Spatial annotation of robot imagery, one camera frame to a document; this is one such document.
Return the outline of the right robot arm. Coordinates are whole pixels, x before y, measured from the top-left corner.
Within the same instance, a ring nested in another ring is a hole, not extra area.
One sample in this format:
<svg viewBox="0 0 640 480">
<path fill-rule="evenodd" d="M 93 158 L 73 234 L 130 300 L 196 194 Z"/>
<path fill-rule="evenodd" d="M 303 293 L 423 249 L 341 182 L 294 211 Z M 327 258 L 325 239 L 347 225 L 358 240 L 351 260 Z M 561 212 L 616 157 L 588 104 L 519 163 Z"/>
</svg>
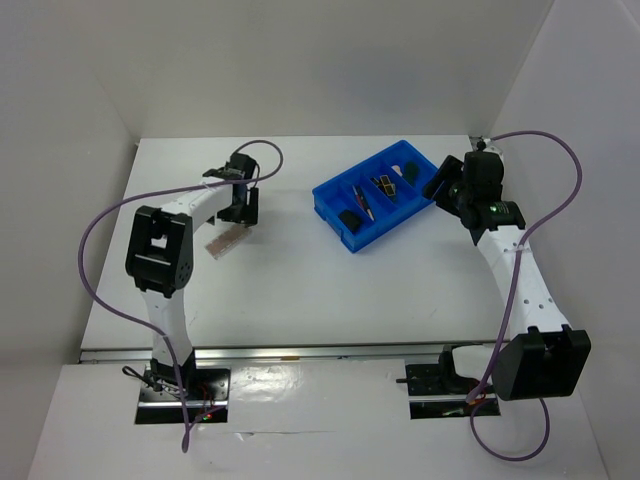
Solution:
<svg viewBox="0 0 640 480">
<path fill-rule="evenodd" d="M 504 401 L 566 397 L 578 383 L 591 350 L 549 292 L 526 239 L 524 217 L 502 199 L 504 165 L 492 152 L 447 156 L 423 189 L 425 198 L 458 217 L 469 231 L 499 288 L 508 315 L 503 345 L 447 345 L 436 379 L 448 392 L 470 379 L 492 386 Z"/>
</svg>

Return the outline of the red silver lip gloss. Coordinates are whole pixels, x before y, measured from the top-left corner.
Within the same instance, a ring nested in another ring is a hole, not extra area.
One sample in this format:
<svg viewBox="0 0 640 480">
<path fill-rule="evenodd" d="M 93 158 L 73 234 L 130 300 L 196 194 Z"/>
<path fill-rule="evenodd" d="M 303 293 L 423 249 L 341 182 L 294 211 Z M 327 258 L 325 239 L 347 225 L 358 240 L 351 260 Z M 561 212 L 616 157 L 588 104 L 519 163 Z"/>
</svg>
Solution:
<svg viewBox="0 0 640 480">
<path fill-rule="evenodd" d="M 358 205 L 362 208 L 362 210 L 367 213 L 368 212 L 368 205 L 366 202 L 366 199 L 364 198 L 361 189 L 359 186 L 357 185 L 353 185 L 352 186 L 356 201 L 358 203 Z"/>
</svg>

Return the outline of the black square compact case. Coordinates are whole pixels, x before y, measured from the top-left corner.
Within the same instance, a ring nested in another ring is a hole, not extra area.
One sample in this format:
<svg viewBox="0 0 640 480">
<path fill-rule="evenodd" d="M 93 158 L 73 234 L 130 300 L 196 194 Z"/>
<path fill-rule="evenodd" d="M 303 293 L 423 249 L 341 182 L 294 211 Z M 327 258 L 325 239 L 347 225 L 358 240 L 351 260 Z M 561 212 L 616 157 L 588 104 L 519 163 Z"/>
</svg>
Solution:
<svg viewBox="0 0 640 480">
<path fill-rule="evenodd" d="M 363 222 L 360 216 L 352 210 L 345 209 L 339 215 L 338 218 L 349 230 L 349 232 L 355 235 L 361 228 Z"/>
</svg>

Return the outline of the dark green labelled round puff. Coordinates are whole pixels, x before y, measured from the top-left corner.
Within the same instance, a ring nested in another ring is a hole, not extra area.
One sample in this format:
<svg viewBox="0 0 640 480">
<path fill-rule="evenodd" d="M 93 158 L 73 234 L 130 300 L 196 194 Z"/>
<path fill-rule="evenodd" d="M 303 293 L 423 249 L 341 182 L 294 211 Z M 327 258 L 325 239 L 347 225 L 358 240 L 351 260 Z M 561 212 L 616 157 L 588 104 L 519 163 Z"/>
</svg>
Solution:
<svg viewBox="0 0 640 480">
<path fill-rule="evenodd" d="M 403 178 L 410 185 L 414 186 L 420 175 L 420 168 L 415 162 L 408 161 L 403 167 L 402 174 L 403 174 Z"/>
</svg>

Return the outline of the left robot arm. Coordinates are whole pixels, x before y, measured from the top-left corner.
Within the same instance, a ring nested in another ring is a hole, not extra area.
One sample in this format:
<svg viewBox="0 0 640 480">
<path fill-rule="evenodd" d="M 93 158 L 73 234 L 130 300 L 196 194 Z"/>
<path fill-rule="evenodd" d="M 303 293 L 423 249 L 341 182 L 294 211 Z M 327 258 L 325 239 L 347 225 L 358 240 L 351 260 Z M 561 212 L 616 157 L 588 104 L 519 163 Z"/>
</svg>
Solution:
<svg viewBox="0 0 640 480">
<path fill-rule="evenodd" d="M 189 397 L 197 387 L 184 307 L 184 289 L 194 273 L 194 234 L 205 224 L 230 224 L 207 245 L 215 256 L 246 237 L 258 223 L 259 189 L 244 182 L 259 172 L 253 158 L 234 153 L 223 167 L 203 175 L 204 183 L 227 184 L 203 186 L 160 207 L 141 206 L 135 212 L 125 270 L 141 291 L 149 322 L 163 331 L 153 339 L 151 381 L 176 399 Z"/>
</svg>

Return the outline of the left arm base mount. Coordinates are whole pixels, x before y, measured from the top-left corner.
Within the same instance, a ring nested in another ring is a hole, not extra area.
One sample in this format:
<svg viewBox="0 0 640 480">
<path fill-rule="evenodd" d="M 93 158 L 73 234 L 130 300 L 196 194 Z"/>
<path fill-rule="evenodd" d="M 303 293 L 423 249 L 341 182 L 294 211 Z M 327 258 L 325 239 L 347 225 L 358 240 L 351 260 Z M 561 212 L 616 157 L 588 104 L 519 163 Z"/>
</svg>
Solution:
<svg viewBox="0 0 640 480">
<path fill-rule="evenodd" d="M 124 366 L 122 373 L 139 382 L 140 390 L 135 415 L 136 425 L 165 425 L 183 422 L 182 406 L 177 385 L 154 380 L 149 367 L 142 373 Z M 203 424 L 228 421 L 231 370 L 229 368 L 198 369 L 186 390 L 186 409 L 189 422 L 197 418 Z"/>
</svg>

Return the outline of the gold capped dark pencil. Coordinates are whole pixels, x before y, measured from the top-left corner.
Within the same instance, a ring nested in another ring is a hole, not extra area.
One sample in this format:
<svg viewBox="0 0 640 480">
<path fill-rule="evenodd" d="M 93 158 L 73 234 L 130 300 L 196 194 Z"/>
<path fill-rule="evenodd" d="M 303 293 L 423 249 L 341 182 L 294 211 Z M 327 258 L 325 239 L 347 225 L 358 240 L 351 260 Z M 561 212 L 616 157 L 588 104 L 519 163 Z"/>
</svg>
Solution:
<svg viewBox="0 0 640 480">
<path fill-rule="evenodd" d="M 359 202 L 360 202 L 360 204 L 362 206 L 362 209 L 367 213 L 369 218 L 372 221 L 374 221 L 375 220 L 375 216 L 374 216 L 374 213 L 373 213 L 373 211 L 372 211 L 372 209 L 371 209 L 371 207 L 370 207 L 370 205 L 368 203 L 368 200 L 367 200 L 367 198 L 366 198 L 366 196 L 364 194 L 364 191 L 362 190 L 362 188 L 359 185 L 356 185 L 354 187 L 354 190 L 355 190 L 356 195 L 357 195 L 357 197 L 359 199 Z"/>
</svg>

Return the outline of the black gold square lipstick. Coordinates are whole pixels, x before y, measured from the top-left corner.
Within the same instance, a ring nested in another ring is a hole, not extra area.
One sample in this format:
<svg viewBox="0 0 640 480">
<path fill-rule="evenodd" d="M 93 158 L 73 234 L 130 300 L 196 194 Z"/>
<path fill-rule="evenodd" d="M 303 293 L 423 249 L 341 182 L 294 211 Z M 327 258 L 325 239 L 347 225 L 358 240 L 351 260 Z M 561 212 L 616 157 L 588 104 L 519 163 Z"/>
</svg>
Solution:
<svg viewBox="0 0 640 480">
<path fill-rule="evenodd" d="M 382 184 L 382 191 L 384 192 L 384 194 L 390 198 L 391 195 L 391 185 L 394 184 L 391 179 L 389 178 L 388 175 L 381 175 L 379 177 L 379 180 Z"/>
</svg>

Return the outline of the clear nude eyeshadow palette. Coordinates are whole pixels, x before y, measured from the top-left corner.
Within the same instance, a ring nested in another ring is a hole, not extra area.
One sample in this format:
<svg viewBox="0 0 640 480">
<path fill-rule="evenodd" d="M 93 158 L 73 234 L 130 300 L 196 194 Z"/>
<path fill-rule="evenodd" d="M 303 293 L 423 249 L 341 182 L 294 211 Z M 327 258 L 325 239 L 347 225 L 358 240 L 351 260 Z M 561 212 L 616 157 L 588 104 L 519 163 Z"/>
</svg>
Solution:
<svg viewBox="0 0 640 480">
<path fill-rule="evenodd" d="M 226 253 L 232 250 L 239 242 L 245 239 L 251 233 L 251 228 L 234 224 L 223 233 L 215 237 L 206 244 L 205 250 L 215 260 L 219 260 Z"/>
</svg>

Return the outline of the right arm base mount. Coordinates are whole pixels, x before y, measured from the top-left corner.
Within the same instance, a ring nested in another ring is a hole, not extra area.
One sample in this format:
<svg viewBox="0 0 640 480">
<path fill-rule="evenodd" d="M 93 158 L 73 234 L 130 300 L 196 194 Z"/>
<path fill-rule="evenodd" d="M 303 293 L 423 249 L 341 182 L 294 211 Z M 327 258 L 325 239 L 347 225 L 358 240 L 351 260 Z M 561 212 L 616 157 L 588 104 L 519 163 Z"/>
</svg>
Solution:
<svg viewBox="0 0 640 480">
<path fill-rule="evenodd" d="M 491 385 L 472 403 L 466 396 L 478 384 L 474 378 L 454 372 L 453 351 L 456 345 L 445 345 L 438 358 L 427 363 L 409 363 L 405 373 L 395 380 L 406 388 L 412 420 L 469 417 L 474 408 L 477 416 L 500 416 L 500 407 Z"/>
</svg>

